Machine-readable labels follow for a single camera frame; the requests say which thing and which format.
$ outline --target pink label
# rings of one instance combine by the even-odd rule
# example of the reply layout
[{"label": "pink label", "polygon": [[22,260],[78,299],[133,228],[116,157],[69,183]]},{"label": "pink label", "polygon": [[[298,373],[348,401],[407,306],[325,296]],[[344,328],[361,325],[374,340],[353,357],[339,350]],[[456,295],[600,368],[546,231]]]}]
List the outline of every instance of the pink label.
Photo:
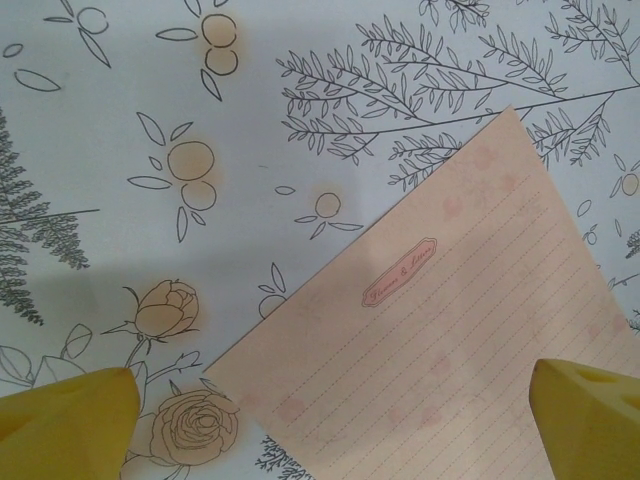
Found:
[{"label": "pink label", "polygon": [[363,307],[377,307],[405,285],[436,253],[437,241],[425,238],[373,282],[362,297]]}]

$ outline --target stem drawing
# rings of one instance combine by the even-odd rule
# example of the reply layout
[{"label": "stem drawing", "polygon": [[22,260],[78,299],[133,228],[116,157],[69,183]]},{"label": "stem drawing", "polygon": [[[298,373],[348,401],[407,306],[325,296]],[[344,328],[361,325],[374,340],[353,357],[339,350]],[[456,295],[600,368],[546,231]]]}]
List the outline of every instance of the stem drawing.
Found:
[{"label": "stem drawing", "polygon": [[49,213],[49,202],[24,178],[26,170],[17,161],[19,154],[6,130],[0,109],[0,301],[29,322],[44,323],[27,285],[25,255],[30,244],[40,244],[69,267],[80,270],[89,263],[80,248],[77,215],[96,212],[82,210]]}]

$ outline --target branch drawing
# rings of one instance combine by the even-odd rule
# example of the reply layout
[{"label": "branch drawing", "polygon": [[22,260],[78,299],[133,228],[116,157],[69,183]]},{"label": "branch drawing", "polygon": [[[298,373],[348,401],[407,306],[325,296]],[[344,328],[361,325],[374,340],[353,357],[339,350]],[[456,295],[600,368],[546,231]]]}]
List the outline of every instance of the branch drawing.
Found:
[{"label": "branch drawing", "polygon": [[266,472],[279,471],[278,480],[313,480],[313,477],[302,468],[271,437],[262,440],[264,452],[256,460],[256,466]]},{"label": "branch drawing", "polygon": [[104,33],[109,28],[107,15],[95,7],[84,7],[75,15],[71,4],[64,0],[62,5],[67,12],[68,17],[46,17],[45,22],[73,24],[78,29],[78,34],[82,39],[91,55],[93,55],[100,63],[111,68],[111,63],[104,53],[102,47],[95,39],[96,36]]},{"label": "branch drawing", "polygon": [[[171,180],[156,174],[129,177],[127,181],[146,190],[169,190],[174,186],[176,190],[179,189],[182,205],[177,209],[176,234],[178,243],[182,243],[189,231],[190,221],[206,226],[207,222],[200,212],[207,211],[216,204],[218,193],[207,177],[214,166],[215,155],[211,147],[204,142],[178,141],[189,131],[193,122],[175,127],[167,142],[167,136],[158,122],[142,112],[137,112],[137,116],[149,140],[160,147],[170,147],[166,153],[166,166]],[[148,158],[156,172],[164,171],[165,162],[153,156]]]},{"label": "branch drawing", "polygon": [[[471,2],[455,3],[461,7]],[[574,18],[569,10],[575,5],[582,9],[576,0],[565,0],[566,21]],[[622,21],[617,14],[604,7],[601,10],[603,32],[607,28],[624,35],[629,22],[618,28]],[[421,2],[422,14],[436,15],[434,11],[436,1]],[[598,15],[591,7],[588,14]],[[549,28],[554,30],[557,19],[550,19]],[[276,60],[282,77],[294,82],[283,88],[287,118],[282,123],[290,130],[289,141],[304,141],[318,155],[326,149],[356,166],[374,155],[378,140],[397,135],[401,139],[394,140],[389,158],[398,162],[400,172],[392,174],[388,184],[404,190],[416,187],[460,147],[460,140],[442,131],[445,125],[479,123],[498,114],[501,107],[490,106],[499,101],[496,92],[537,95],[538,100],[514,108],[523,112],[523,120],[534,111],[544,115],[542,122],[527,120],[527,130],[549,168],[552,158],[566,158],[572,165],[583,166],[599,156],[600,147],[606,146],[605,135],[611,131],[604,116],[609,101],[639,87],[633,79],[632,85],[566,96],[568,87],[563,84],[567,73],[555,71],[554,51],[542,52],[535,38],[523,41],[500,26],[496,35],[478,37],[487,48],[484,57],[496,60],[491,64],[461,58],[443,37],[435,37],[424,25],[412,33],[403,22],[394,24],[385,15],[380,25],[356,27],[364,37],[363,52],[347,45],[343,51],[328,53],[326,60],[314,51],[307,56],[290,51],[288,58]],[[636,46],[634,41],[625,51],[631,54]],[[617,46],[607,48],[616,49],[625,58]],[[589,99],[597,103],[587,115],[576,118],[567,113],[574,110],[569,106],[588,105]],[[448,118],[440,120],[438,114],[443,112]],[[382,126],[378,119],[386,120],[387,125]],[[421,132],[430,129],[439,132]]]},{"label": "branch drawing", "polygon": [[29,245],[40,243],[73,269],[89,267],[80,248],[77,215],[97,210],[49,214],[49,202],[23,178],[6,119],[0,109],[0,301],[29,322],[43,324],[27,285]]}]

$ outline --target pink lined paper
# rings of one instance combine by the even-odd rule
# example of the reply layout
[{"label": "pink lined paper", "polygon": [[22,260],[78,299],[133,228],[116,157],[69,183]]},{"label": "pink lined paper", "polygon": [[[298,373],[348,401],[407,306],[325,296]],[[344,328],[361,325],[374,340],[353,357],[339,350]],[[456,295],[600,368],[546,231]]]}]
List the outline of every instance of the pink lined paper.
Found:
[{"label": "pink lined paper", "polygon": [[535,360],[634,374],[631,337],[510,110],[207,376],[317,480],[553,478]]}]

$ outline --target leaf drawing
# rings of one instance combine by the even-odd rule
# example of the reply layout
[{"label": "leaf drawing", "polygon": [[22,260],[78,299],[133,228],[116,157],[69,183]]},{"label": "leaf drawing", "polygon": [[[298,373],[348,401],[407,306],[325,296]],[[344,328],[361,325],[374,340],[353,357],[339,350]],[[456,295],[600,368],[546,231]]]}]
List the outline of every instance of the leaf drawing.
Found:
[{"label": "leaf drawing", "polygon": [[0,368],[13,380],[27,381],[31,374],[31,360],[22,350],[0,345]]},{"label": "leaf drawing", "polygon": [[273,284],[276,288],[280,290],[280,293],[285,293],[287,291],[287,286],[284,283],[282,273],[280,273],[280,269],[275,263],[271,264],[271,279],[273,280]]},{"label": "leaf drawing", "polygon": [[327,222],[321,222],[320,224],[318,224],[318,226],[316,227],[315,231],[313,232],[309,240],[313,240],[318,235],[320,235],[324,231],[326,226],[327,226]]},{"label": "leaf drawing", "polygon": [[198,38],[198,34],[190,28],[168,28],[156,33],[156,37],[171,42],[188,42]]},{"label": "leaf drawing", "polygon": [[4,48],[4,50],[2,51],[2,56],[4,58],[13,58],[20,55],[23,49],[24,45],[22,45],[21,43],[12,43]]},{"label": "leaf drawing", "polygon": [[27,87],[38,92],[56,92],[62,88],[50,78],[24,68],[18,68],[13,72],[13,77],[23,87]]},{"label": "leaf drawing", "polygon": [[340,222],[329,222],[329,225],[333,228],[337,228],[338,230],[342,230],[345,232],[354,232],[364,227],[364,225],[356,225],[353,223],[340,223]]},{"label": "leaf drawing", "polygon": [[98,45],[98,42],[96,42],[94,40],[93,35],[91,35],[89,32],[87,32],[86,30],[84,30],[82,28],[78,28],[78,32],[80,32],[80,37],[82,38],[82,41],[84,42],[84,44],[87,46],[87,48],[91,52],[91,55],[93,55],[98,60],[100,60],[100,62],[102,64],[104,64],[107,67],[111,68],[111,64],[109,63],[109,59],[105,55],[105,53],[102,50],[102,48],[100,47],[100,45]]},{"label": "leaf drawing", "polygon": [[171,141],[175,141],[180,138],[189,128],[193,125],[193,122],[183,123],[182,125],[177,126],[173,132],[171,132]]},{"label": "leaf drawing", "polygon": [[67,335],[60,358],[66,356],[73,360],[79,357],[87,349],[92,338],[93,332],[86,325],[79,323]]},{"label": "leaf drawing", "polygon": [[167,142],[164,138],[164,133],[162,133],[162,130],[160,129],[156,121],[149,115],[146,115],[142,112],[137,112],[136,115],[138,115],[140,123],[142,123],[142,127],[147,133],[149,140],[160,145],[161,147],[164,147]]},{"label": "leaf drawing", "polygon": [[206,88],[211,95],[217,98],[219,101],[222,101],[222,95],[220,94],[220,90],[218,89],[218,84],[216,83],[213,75],[207,72],[205,69],[200,69],[200,79],[202,80],[202,85]]},{"label": "leaf drawing", "polygon": [[60,3],[62,3],[62,6],[67,11],[67,13],[73,17],[73,9],[71,8],[71,5],[69,4],[69,1],[68,0],[60,0]]},{"label": "leaf drawing", "polygon": [[176,231],[178,232],[178,242],[182,243],[184,237],[187,235],[187,229],[189,228],[189,217],[184,207],[178,208],[178,215],[176,217]]},{"label": "leaf drawing", "polygon": [[196,18],[200,18],[200,15],[202,15],[200,0],[184,0],[184,4]]},{"label": "leaf drawing", "polygon": [[283,195],[283,196],[288,196],[296,193],[296,190],[294,188],[287,187],[286,185],[276,187],[275,190],[278,195]]},{"label": "leaf drawing", "polygon": [[162,162],[160,160],[158,160],[157,158],[154,158],[154,157],[149,157],[149,162],[151,163],[151,166],[153,168],[155,168],[159,172],[162,171]]}]

